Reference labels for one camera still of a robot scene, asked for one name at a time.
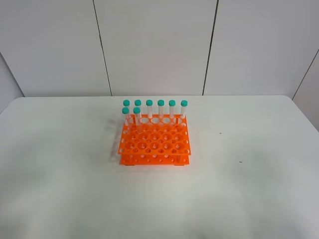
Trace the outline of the orange test tube rack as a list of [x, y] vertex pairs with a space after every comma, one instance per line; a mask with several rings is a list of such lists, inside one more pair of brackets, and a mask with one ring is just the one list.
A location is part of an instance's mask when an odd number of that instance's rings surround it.
[[123, 125], [118, 148], [120, 164], [135, 165], [175, 165], [189, 164], [191, 155], [187, 118], [175, 115], [170, 119], [157, 114], [152, 119], [142, 115], [139, 126], [132, 116], [128, 125]]

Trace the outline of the second row tube green cap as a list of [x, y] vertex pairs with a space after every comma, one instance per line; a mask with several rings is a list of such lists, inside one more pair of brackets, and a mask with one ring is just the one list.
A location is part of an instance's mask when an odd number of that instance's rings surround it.
[[131, 131], [132, 126], [131, 126], [131, 113], [130, 109], [128, 107], [123, 107], [122, 108], [122, 114], [124, 116], [124, 125], [127, 127], [128, 131]]

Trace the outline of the test tube with green cap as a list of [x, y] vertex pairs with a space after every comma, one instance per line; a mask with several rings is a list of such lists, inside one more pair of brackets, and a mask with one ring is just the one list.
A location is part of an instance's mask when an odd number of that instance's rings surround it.
[[138, 133], [142, 132], [142, 126], [141, 126], [141, 110], [139, 107], [134, 107], [133, 109], [134, 115], [135, 115], [135, 124], [136, 129]]

